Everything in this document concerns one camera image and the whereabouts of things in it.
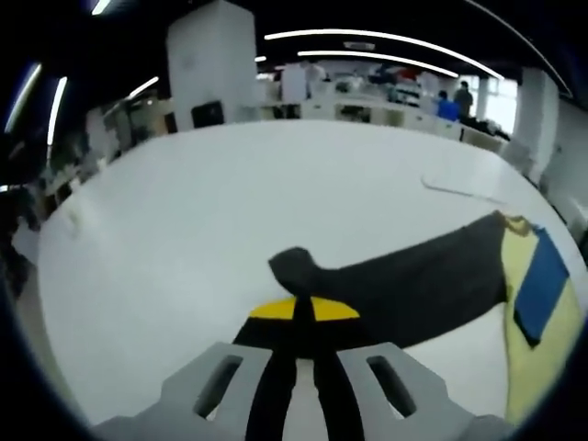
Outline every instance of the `column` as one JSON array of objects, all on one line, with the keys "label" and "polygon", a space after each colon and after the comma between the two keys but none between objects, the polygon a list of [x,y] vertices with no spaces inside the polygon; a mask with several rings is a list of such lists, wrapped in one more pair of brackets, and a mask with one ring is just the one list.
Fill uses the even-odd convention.
[{"label": "column", "polygon": [[179,131],[194,129],[193,107],[220,101],[225,122],[235,122],[243,106],[254,104],[257,67],[251,12],[217,0],[173,23],[166,47]]},{"label": "column", "polygon": [[480,79],[478,87],[478,103],[474,109],[476,119],[482,121],[486,118],[486,108],[488,107],[488,78]]},{"label": "column", "polygon": [[523,69],[518,89],[513,145],[525,148],[530,159],[528,177],[538,184],[555,147],[560,95],[555,82],[536,68]]}]

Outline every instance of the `person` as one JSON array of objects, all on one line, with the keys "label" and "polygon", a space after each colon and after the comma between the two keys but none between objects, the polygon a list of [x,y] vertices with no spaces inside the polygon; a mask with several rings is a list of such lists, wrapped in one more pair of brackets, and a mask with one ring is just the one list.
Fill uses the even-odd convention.
[{"label": "person", "polygon": [[447,92],[445,90],[439,92],[437,116],[449,121],[457,121],[459,119],[459,105],[447,99]]},{"label": "person", "polygon": [[469,109],[474,102],[474,97],[469,92],[469,84],[467,81],[461,82],[461,87],[454,95],[453,101],[459,106],[459,115],[461,117],[468,117]]}]

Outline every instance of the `desk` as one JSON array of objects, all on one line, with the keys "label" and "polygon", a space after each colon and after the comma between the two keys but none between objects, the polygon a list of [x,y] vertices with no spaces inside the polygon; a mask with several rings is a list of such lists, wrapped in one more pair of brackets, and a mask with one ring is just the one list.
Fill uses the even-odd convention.
[{"label": "desk", "polygon": [[[47,332],[89,421],[154,403],[164,379],[213,342],[230,342],[251,309],[287,297],[266,263],[274,253],[300,245],[321,266],[349,265],[497,208],[487,198],[425,188],[423,174],[444,173],[447,161],[454,181],[475,175],[502,209],[545,226],[578,295],[588,299],[585,266],[565,225],[494,153],[412,130],[333,121],[164,136],[85,182],[40,233]],[[459,328],[451,344],[441,336],[409,353],[446,380],[457,403],[501,414],[503,319],[489,314],[469,325],[492,339],[493,350]],[[461,356],[452,357],[450,346]],[[492,368],[472,370],[464,354]]]},{"label": "desk", "polygon": [[374,96],[322,96],[301,102],[266,101],[257,108],[257,117],[247,120],[275,119],[274,107],[300,106],[300,119],[349,120],[342,116],[342,107],[362,107],[369,110],[369,123],[379,126],[403,127],[409,130],[432,133],[450,140],[462,141],[498,153],[505,140],[472,129],[458,122],[447,121],[427,114],[418,107],[389,103]]}]

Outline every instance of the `fluorescent light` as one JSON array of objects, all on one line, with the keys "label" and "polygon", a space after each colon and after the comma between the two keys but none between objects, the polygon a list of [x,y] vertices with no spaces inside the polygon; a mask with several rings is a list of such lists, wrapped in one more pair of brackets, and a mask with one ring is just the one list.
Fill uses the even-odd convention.
[{"label": "fluorescent light", "polygon": [[104,10],[108,7],[109,4],[110,0],[98,0],[96,6],[94,6],[94,9],[92,9],[92,15],[99,16],[104,12]]},{"label": "fluorescent light", "polygon": [[25,80],[21,89],[18,91],[15,104],[12,106],[12,110],[10,110],[10,115],[8,115],[4,132],[8,133],[14,128],[18,115],[20,115],[20,111],[24,107],[25,101],[27,101],[28,95],[30,95],[30,91],[33,89],[33,85],[35,85],[37,78],[39,78],[40,70],[41,65],[39,63],[37,63],[37,65],[30,70],[27,79]]},{"label": "fluorescent light", "polygon": [[483,65],[480,62],[476,62],[465,55],[457,53],[447,48],[443,48],[441,46],[437,46],[433,43],[428,43],[426,41],[411,39],[410,37],[403,37],[402,35],[394,35],[394,34],[387,34],[384,32],[374,32],[371,30],[355,30],[355,29],[307,29],[307,30],[292,30],[290,32],[279,32],[277,34],[269,34],[266,35],[264,38],[266,40],[277,40],[277,39],[286,39],[289,37],[301,37],[306,35],[359,35],[361,37],[374,37],[377,39],[388,39],[388,40],[397,40],[403,41],[405,43],[416,44],[418,46],[423,46],[428,49],[432,49],[434,51],[443,52],[446,55],[450,55],[454,58],[460,59],[463,62],[467,62],[472,66],[476,66],[478,69],[483,70],[485,73],[492,75],[499,80],[503,80],[504,77],[499,73],[493,71],[490,67]]},{"label": "fluorescent light", "polygon": [[431,71],[437,71],[441,74],[452,76],[453,78],[459,77],[459,75],[455,72],[448,71],[447,69],[443,69],[441,67],[433,66],[432,64],[427,64],[426,62],[417,62],[415,60],[410,60],[408,58],[393,57],[391,55],[384,55],[381,53],[357,52],[357,51],[300,51],[300,52],[298,52],[298,55],[300,57],[326,55],[326,56],[376,58],[378,60],[389,60],[391,62],[402,62],[404,64],[412,64],[414,66],[424,67],[425,69],[429,69]]},{"label": "fluorescent light", "polygon": [[63,91],[67,84],[67,77],[64,76],[59,80],[57,89],[55,89],[55,97],[53,98],[53,105],[51,106],[51,115],[49,116],[49,130],[47,131],[47,145],[53,145],[53,135],[55,133],[55,122],[57,121],[57,113],[59,112],[59,105],[62,103]]},{"label": "fluorescent light", "polygon": [[147,87],[149,87],[150,85],[154,85],[158,81],[159,81],[159,76],[154,76],[147,83],[144,83],[144,84],[140,85],[135,90],[133,90],[131,93],[129,93],[129,96],[127,96],[127,99],[133,99],[135,96],[137,96],[138,94],[140,94],[143,90],[145,90]]},{"label": "fluorescent light", "polygon": [[563,81],[563,78],[561,78],[561,75],[558,73],[558,71],[555,70],[555,67],[553,67],[553,65],[551,65],[551,63],[548,61],[548,59],[546,58],[546,56],[543,55],[539,51],[539,49],[537,49],[535,47],[535,45],[530,40],[528,40],[527,38],[525,38],[525,36],[523,34],[521,34],[518,30],[516,30],[515,28],[513,28],[509,23],[507,23],[502,18],[500,18],[496,14],[494,14],[490,9],[488,9],[488,8],[482,6],[482,5],[479,5],[478,3],[474,2],[473,0],[466,0],[466,2],[468,2],[470,5],[472,5],[474,7],[477,7],[480,11],[485,12],[486,14],[488,14],[490,17],[494,18],[495,20],[500,21],[504,26],[506,26],[507,28],[509,28],[519,39],[521,39],[522,41],[524,41],[526,43],[526,45],[529,48],[531,48],[539,56],[539,58],[541,60],[543,60],[543,62],[548,66],[548,68],[553,72],[553,74],[558,77],[558,79],[560,80],[560,82],[563,84],[563,86],[568,91],[568,94],[570,95],[570,97],[572,97],[571,90],[568,87],[568,85],[566,85],[566,82]]}]

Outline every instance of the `person in blue shirt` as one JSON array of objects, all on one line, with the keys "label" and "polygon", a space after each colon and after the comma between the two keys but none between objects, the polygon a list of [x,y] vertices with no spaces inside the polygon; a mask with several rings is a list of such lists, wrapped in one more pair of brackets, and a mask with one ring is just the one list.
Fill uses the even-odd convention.
[{"label": "person in blue shirt", "polygon": [[447,92],[445,90],[439,92],[437,116],[449,121],[457,121],[459,119],[459,105],[447,99]]}]

